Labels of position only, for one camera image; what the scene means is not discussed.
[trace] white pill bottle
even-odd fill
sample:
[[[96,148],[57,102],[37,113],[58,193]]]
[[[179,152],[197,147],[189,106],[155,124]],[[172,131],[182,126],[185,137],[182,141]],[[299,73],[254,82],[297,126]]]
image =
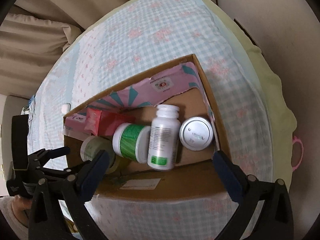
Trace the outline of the white pill bottle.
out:
[[[181,126],[177,119],[179,107],[158,105],[157,109],[157,117],[151,124],[148,165],[156,170],[172,170],[177,158]]]

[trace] red package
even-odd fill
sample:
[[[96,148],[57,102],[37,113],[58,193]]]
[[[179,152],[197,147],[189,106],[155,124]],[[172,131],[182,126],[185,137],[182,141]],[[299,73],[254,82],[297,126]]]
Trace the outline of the red package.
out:
[[[134,123],[135,119],[134,116],[88,108],[84,129],[96,136],[111,136],[119,125]]]
[[[101,113],[102,111],[98,109],[92,109],[92,108],[87,109],[87,116],[85,119],[84,129],[87,130],[88,132],[91,132],[95,136],[98,136]]]

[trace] metal lid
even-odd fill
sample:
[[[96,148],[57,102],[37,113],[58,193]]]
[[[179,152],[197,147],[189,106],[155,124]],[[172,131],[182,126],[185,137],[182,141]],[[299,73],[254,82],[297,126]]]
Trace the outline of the metal lid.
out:
[[[192,151],[207,148],[213,139],[211,124],[202,117],[192,117],[183,122],[180,128],[180,141]]]

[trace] person's hand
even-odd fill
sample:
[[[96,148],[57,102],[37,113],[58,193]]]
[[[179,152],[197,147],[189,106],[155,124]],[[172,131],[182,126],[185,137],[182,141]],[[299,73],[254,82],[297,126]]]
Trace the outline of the person's hand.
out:
[[[16,219],[25,227],[28,227],[28,217],[26,209],[31,209],[32,199],[27,199],[19,195],[15,196],[12,201],[12,211]]]

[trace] pink ring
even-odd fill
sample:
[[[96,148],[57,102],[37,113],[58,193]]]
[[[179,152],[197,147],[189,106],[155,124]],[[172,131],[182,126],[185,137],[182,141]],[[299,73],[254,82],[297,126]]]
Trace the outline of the pink ring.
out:
[[[297,168],[299,168],[301,161],[302,161],[302,157],[303,157],[303,143],[297,136],[293,136],[293,138],[292,138],[292,145],[294,145],[295,143],[300,144],[301,157],[300,157],[298,164],[296,166],[292,167],[292,171],[295,171]]]

